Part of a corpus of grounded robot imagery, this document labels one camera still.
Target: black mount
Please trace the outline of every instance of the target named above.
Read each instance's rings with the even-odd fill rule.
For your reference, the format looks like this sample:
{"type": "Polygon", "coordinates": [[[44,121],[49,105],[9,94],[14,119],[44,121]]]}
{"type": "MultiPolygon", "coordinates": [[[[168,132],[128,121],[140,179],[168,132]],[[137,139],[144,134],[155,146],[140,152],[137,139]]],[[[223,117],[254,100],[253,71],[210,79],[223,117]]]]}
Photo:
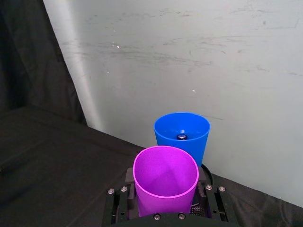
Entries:
{"type": "Polygon", "coordinates": [[[190,214],[161,213],[138,218],[135,197],[133,168],[128,168],[125,186],[107,192],[102,226],[239,227],[226,188],[213,185],[211,173],[205,166],[199,168],[199,181],[190,214]]]}

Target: table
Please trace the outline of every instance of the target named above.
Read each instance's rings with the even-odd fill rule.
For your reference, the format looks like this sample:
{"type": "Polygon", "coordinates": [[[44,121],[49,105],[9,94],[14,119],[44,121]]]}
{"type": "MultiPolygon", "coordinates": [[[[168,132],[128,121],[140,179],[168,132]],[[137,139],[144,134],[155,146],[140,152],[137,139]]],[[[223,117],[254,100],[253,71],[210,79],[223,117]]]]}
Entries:
{"type": "MultiPolygon", "coordinates": [[[[99,227],[108,188],[142,149],[36,107],[0,115],[0,226],[99,227]]],[[[214,179],[241,226],[303,226],[303,208],[214,179]]]]}

